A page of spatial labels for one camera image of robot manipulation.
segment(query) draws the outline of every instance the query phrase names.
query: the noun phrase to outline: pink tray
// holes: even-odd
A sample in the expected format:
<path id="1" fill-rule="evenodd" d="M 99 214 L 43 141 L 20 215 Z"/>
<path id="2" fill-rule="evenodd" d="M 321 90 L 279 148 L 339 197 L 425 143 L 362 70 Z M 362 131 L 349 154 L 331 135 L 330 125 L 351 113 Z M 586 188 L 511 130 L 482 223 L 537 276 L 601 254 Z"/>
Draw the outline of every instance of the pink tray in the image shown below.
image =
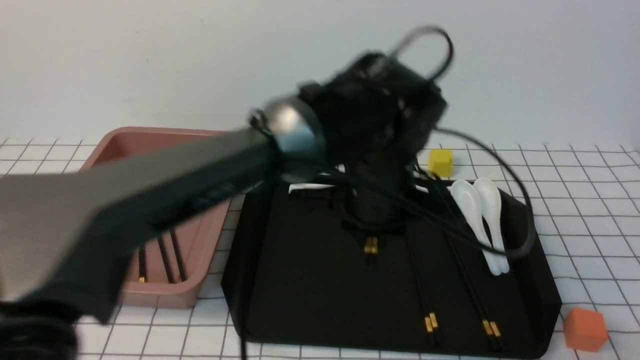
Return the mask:
<path id="1" fill-rule="evenodd" d="M 163 129 L 160 127 L 121 127 L 107 134 L 84 163 L 83 169 L 114 161 L 134 154 L 142 154 L 163 147 L 220 135 L 221 131 Z M 170 284 L 156 241 L 146 246 L 147 281 L 139 282 L 138 257 L 131 263 L 127 282 L 122 290 L 122 303 L 134 306 L 192 307 L 218 244 L 218 238 L 229 208 L 229 202 L 220 204 L 197 218 L 175 229 L 186 281 Z M 163 235 L 174 278 L 179 281 L 178 266 L 169 234 Z"/>

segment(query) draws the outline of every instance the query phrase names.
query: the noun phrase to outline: orange cube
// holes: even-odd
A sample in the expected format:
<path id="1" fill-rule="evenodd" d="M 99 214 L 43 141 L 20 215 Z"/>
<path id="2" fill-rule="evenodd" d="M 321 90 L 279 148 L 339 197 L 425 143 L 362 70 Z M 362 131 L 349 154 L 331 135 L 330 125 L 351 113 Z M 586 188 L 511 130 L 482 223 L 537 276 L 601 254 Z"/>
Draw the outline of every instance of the orange cube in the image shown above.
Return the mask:
<path id="1" fill-rule="evenodd" d="M 564 319 L 564 342 L 568 348 L 598 352 L 608 338 L 602 313 L 576 307 Z"/>

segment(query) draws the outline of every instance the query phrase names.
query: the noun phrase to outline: yellow cube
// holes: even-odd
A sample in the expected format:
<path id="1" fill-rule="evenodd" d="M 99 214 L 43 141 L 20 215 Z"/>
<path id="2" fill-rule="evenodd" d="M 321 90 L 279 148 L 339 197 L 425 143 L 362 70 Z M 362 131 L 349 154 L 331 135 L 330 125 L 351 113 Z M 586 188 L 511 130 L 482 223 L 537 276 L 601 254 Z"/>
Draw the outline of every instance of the yellow cube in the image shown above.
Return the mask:
<path id="1" fill-rule="evenodd" d="M 431 150 L 429 171 L 439 177 L 451 177 L 453 175 L 453 153 L 451 150 Z"/>

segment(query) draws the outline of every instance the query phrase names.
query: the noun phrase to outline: black tray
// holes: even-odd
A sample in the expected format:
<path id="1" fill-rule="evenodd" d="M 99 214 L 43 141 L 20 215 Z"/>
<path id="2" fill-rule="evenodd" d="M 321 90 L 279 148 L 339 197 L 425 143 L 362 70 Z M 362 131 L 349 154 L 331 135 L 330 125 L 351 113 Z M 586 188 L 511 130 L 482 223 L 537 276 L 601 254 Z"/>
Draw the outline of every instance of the black tray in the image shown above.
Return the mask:
<path id="1" fill-rule="evenodd" d="M 342 189 L 288 189 L 278 183 L 247 194 L 222 278 L 236 331 L 246 313 L 250 341 L 523 359 L 547 351 L 562 303 L 537 237 L 532 252 L 498 277 L 481 251 L 455 242 L 489 320 L 500 329 L 496 351 L 447 243 L 452 237 L 441 227 L 416 220 L 380 236 L 372 263 L 335 210 Z M 413 198 L 442 209 L 423 193 Z M 526 231 L 524 205 L 502 193 L 506 247 L 519 246 Z M 412 237 L 437 314 L 442 342 L 435 348 L 427 341 L 403 236 Z M 240 313 L 243 306 L 248 311 Z"/>

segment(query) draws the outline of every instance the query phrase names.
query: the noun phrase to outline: grid pattern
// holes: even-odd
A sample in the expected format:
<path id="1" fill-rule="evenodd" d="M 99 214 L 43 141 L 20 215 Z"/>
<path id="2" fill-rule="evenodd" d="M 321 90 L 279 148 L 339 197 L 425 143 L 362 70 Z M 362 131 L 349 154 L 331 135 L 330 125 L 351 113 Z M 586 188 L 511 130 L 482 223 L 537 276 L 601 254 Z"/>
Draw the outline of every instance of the grid pattern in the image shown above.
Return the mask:
<path id="1" fill-rule="evenodd" d="M 74 172 L 95 148 L 94 139 L 0 139 L 0 177 Z M 454 148 L 452 179 L 488 177 L 521 198 L 512 178 L 484 152 L 464 143 Z M 640 153 L 630 147 L 513 145 L 493 147 L 525 181 L 536 228 L 564 306 L 604 314 L 610 341 L 597 354 L 564 345 L 561 318 L 545 359 L 634 359 L 640 353 Z M 420 164 L 426 164 L 424 151 Z M 193 309 L 119 308 L 107 326 L 82 318 L 80 359 L 233 359 L 239 339 L 220 279 L 244 195 L 229 209 L 218 249 Z M 251 344 L 256 359 L 457 359 L 345 348 Z"/>

